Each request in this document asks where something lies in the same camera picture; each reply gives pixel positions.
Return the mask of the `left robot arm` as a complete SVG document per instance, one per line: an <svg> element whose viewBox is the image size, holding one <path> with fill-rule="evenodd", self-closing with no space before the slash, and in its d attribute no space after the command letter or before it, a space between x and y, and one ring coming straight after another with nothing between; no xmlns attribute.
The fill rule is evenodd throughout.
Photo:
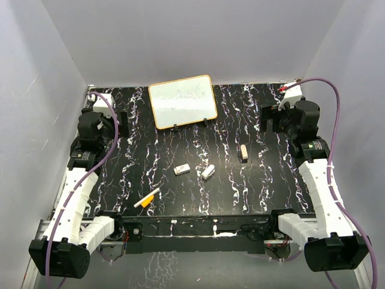
<svg viewBox="0 0 385 289"><path fill-rule="evenodd" d="M91 191L99 179L102 164L112 154L107 139L128 136L125 111L117 118L84 109L78 119L78 135L70 147L66 181L50 224L28 252L42 275L81 279L85 276L91 254L109 238L124 234L120 213L99 211L84 229L81 223Z"/></svg>

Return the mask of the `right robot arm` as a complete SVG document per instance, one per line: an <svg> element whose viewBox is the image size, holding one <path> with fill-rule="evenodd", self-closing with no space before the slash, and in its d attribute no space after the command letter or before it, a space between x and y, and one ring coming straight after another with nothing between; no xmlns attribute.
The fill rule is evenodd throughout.
<svg viewBox="0 0 385 289"><path fill-rule="evenodd" d="M337 193L328 164L327 142L317 135L319 106L301 98L295 104L263 105L260 128L267 130L272 122L274 133L284 134L289 153L309 191L317 227L306 223L293 209L272 210L268 232L281 239L290 237L304 251L306 263L313 272L354 270L369 250L357 228L338 207Z"/></svg>

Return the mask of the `white staple box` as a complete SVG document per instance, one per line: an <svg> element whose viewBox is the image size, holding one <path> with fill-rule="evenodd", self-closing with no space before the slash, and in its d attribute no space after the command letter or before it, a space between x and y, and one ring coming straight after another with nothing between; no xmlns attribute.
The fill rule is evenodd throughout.
<svg viewBox="0 0 385 289"><path fill-rule="evenodd" d="M180 165L180 166L177 166L174 168L174 174L175 175L182 175L184 173L189 172L190 170L191 169L190 169L189 164L183 164L183 165Z"/></svg>

